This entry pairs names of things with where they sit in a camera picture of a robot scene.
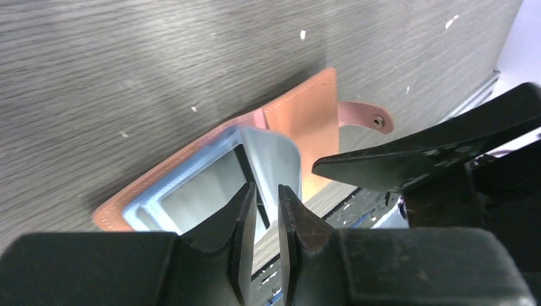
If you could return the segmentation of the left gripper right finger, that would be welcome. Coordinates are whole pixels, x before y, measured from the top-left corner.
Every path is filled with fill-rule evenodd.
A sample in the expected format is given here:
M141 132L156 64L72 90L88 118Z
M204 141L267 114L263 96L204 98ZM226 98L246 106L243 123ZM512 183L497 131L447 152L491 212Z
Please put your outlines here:
M285 305L332 303L337 255L335 229L305 207L291 187L278 186L279 248Z

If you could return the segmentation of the pink leather card holder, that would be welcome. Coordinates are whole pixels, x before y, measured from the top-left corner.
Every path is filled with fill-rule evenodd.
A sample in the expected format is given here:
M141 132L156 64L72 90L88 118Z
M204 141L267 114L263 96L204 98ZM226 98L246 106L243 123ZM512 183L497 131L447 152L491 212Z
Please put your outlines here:
M223 136L227 128L239 126L277 132L293 141L300 150L302 199L308 200L330 182L311 173L313 163L339 152L339 129L345 125L364 126L383 134L394 129L392 117L385 109L358 101L339 101L336 70L325 68L275 100L218 125L183 147L100 205L94 211L93 221L104 231L133 231L134 227L122 218L122 211L131 200L201 153L204 145Z

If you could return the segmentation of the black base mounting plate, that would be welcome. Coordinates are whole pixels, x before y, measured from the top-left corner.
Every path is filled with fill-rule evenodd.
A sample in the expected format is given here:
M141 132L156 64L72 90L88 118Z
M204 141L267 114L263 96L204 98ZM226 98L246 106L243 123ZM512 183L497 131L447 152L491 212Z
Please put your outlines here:
M402 207L398 194L357 189L322 219L334 228L408 228ZM253 268L248 305L282 305L276 226L256 245Z

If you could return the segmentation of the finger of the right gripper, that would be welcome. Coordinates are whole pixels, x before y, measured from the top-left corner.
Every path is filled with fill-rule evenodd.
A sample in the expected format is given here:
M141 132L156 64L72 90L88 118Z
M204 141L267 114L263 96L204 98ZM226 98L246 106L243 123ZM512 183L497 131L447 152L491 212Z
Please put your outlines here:
M368 149L322 157L312 172L380 192L409 191L540 127L540 87L523 83L441 124Z

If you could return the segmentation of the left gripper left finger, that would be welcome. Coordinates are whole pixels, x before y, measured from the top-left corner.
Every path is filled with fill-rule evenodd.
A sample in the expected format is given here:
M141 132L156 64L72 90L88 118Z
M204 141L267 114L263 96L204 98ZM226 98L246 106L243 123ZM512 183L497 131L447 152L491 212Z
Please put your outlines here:
M248 303L255 200L255 184L245 183L223 208L180 236L180 305Z

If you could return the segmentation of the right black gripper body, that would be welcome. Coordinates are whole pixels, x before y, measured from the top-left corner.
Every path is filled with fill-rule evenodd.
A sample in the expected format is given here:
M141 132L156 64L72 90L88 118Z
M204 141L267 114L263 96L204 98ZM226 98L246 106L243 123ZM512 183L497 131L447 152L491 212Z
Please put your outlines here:
M540 272L540 142L481 160L406 193L409 225L485 229L522 272Z

